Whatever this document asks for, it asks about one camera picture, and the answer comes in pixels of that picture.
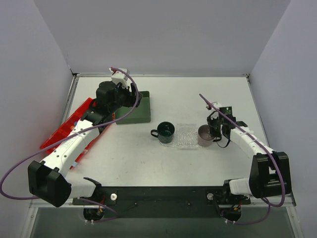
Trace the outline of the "grey mug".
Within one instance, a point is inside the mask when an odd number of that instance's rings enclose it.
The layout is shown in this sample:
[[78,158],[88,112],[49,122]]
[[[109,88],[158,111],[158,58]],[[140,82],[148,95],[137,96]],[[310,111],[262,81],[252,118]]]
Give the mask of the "grey mug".
[[198,145],[209,147],[215,137],[211,135],[210,127],[207,124],[201,125],[198,129]]

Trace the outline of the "clear textured acrylic holder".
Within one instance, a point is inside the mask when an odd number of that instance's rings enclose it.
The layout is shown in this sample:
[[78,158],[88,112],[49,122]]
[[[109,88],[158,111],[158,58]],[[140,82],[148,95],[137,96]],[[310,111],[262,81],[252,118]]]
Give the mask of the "clear textured acrylic holder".
[[177,147],[198,147],[198,128],[196,124],[177,124],[175,132]]

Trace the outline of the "dark green mug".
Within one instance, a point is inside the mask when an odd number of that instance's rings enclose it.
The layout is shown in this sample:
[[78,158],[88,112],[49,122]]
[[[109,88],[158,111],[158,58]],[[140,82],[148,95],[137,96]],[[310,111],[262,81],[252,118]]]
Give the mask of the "dark green mug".
[[167,121],[161,122],[156,129],[151,130],[151,136],[156,137],[160,143],[168,144],[173,140],[175,126]]

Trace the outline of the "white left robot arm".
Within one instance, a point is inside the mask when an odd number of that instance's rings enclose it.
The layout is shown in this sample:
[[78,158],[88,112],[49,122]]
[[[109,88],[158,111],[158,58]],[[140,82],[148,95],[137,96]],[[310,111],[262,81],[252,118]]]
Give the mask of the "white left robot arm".
[[121,83],[105,81],[99,84],[96,98],[89,101],[77,124],[68,136],[40,162],[28,166],[31,194],[60,207],[71,197],[84,197],[89,203],[101,200],[98,184],[75,186],[66,180],[73,163],[104,129],[113,121],[113,114],[121,107],[136,108],[143,95],[134,85],[124,88]]

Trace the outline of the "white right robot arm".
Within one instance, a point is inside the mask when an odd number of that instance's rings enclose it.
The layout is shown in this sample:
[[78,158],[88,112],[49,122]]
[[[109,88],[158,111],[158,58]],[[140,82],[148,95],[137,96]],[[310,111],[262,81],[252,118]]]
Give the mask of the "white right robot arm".
[[215,142],[225,137],[252,160],[249,177],[228,181],[231,194],[267,198],[292,192],[288,155],[262,143],[247,124],[236,120],[231,107],[213,109],[207,123]]

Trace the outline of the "green plastic tray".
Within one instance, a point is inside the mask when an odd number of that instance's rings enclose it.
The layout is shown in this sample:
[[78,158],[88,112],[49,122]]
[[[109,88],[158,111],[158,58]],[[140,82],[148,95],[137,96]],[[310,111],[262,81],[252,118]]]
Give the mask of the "green plastic tray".
[[150,104],[150,92],[141,91],[143,97],[137,108],[133,110],[124,119],[117,121],[116,124],[138,124],[138,123],[148,123],[151,121],[151,104]]

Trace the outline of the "clear textured oval tray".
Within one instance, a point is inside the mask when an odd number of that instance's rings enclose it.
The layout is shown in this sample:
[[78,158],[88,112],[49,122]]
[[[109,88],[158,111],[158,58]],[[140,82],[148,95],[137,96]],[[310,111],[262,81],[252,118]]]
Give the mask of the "clear textured oval tray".
[[196,124],[178,123],[175,126],[173,139],[170,143],[162,143],[165,147],[189,148],[198,149],[203,148],[198,144],[198,126]]

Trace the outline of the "red plastic organizer box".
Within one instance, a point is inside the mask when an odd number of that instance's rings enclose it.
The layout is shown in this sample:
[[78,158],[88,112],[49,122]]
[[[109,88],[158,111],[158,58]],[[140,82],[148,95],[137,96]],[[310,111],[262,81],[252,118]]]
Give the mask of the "red plastic organizer box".
[[[84,112],[89,108],[89,105],[91,102],[94,101],[92,98],[88,98],[85,102],[83,102],[80,107],[78,107],[75,112],[40,146],[40,149],[44,149],[47,146],[52,145],[53,143],[56,143],[64,138],[66,138],[69,133],[72,131],[70,127],[74,125],[75,121],[80,120],[81,116],[84,114]],[[83,157],[84,154],[88,152],[88,150],[93,146],[93,144],[97,141],[96,137],[94,140],[92,140],[87,146],[85,147],[84,151],[76,158],[75,162],[79,162],[81,160],[81,157]],[[45,152],[49,155],[51,154],[57,146],[47,149]]]

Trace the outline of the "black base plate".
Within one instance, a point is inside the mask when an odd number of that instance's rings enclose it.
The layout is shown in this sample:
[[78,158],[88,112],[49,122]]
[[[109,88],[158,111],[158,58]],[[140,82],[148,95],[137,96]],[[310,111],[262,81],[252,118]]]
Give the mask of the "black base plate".
[[214,218],[250,199],[232,195],[225,186],[101,186],[89,197],[115,210],[121,218]]

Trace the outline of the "aluminium frame rail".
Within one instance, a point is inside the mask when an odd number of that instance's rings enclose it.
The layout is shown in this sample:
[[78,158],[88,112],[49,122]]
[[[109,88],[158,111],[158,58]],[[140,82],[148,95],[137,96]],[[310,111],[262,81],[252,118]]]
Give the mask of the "aluminium frame rail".
[[30,193],[54,207],[61,207],[69,199],[73,206],[82,206],[92,214],[105,210],[125,217],[212,217],[218,208],[234,209],[250,205],[252,195],[235,195],[224,186],[156,186],[106,187],[93,185],[92,192],[83,192],[73,186],[46,185],[29,187]]

